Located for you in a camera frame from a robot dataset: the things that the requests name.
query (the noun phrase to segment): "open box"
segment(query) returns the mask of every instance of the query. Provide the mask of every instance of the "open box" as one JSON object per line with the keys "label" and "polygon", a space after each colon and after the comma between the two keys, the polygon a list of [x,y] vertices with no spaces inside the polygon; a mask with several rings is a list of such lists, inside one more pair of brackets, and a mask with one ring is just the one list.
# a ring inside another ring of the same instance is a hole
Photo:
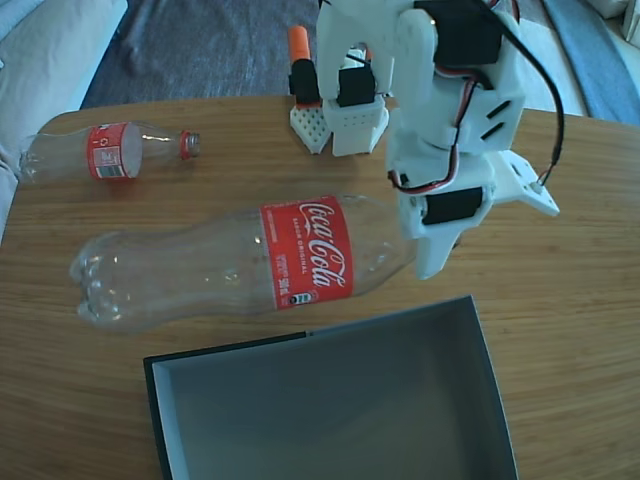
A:
{"label": "open box", "polygon": [[166,480],[517,478],[470,297],[144,364]]}

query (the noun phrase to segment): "red label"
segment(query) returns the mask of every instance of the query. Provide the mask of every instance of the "red label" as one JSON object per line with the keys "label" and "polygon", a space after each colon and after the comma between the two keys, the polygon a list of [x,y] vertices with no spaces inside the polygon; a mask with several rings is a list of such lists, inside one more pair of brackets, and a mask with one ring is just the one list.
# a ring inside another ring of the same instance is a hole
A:
{"label": "red label", "polygon": [[89,132],[87,162],[93,178],[128,178],[122,163],[122,136],[127,125],[100,125]]}
{"label": "red label", "polygon": [[260,213],[279,310],[351,296],[351,243],[336,197],[267,205]]}

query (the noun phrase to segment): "wood grain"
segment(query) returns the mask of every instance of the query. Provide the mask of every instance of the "wood grain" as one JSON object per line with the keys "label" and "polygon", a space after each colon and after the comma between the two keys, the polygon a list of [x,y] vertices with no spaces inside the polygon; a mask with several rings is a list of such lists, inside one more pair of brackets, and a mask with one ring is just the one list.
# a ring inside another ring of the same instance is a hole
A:
{"label": "wood grain", "polygon": [[[427,282],[259,318],[179,321],[135,337],[76,317],[69,263],[90,237],[159,230],[264,202],[354,192],[392,201],[383,152],[311,157],[290,100],[85,110],[48,132],[140,119],[202,134],[191,169],[130,184],[20,187],[0,250],[0,478],[159,479],[142,358],[314,328],[472,293],[522,478],[640,475],[640,131],[568,118],[556,219],[498,207]],[[554,117],[527,112],[514,149],[546,167]]]}

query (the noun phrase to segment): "small plastic bottle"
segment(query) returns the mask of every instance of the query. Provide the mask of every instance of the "small plastic bottle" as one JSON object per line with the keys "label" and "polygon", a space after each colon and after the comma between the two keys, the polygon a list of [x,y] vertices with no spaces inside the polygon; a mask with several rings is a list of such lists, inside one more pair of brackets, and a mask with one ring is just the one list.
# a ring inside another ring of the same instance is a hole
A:
{"label": "small plastic bottle", "polygon": [[363,196],[267,205],[165,233],[114,232],[73,261],[79,315],[144,330],[201,314],[254,315],[362,295],[415,256],[391,207]]}
{"label": "small plastic bottle", "polygon": [[66,135],[39,133],[20,157],[21,182],[135,178],[143,166],[167,165],[200,153],[200,138],[139,122],[99,125]]}

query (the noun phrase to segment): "plastic bottle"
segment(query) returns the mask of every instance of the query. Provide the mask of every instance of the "plastic bottle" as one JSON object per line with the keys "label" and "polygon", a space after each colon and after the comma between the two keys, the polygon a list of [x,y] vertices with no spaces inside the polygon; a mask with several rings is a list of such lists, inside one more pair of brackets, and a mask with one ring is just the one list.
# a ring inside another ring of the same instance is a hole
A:
{"label": "plastic bottle", "polygon": [[70,274],[82,288],[82,318],[135,332],[180,317],[253,315],[362,295],[414,256],[393,208],[340,195],[167,233],[109,233],[85,245]]}
{"label": "plastic bottle", "polygon": [[85,128],[67,135],[37,134],[27,139],[18,176],[25,183],[79,178],[138,176],[142,163],[166,165],[200,153],[198,134],[168,132],[139,122]]}

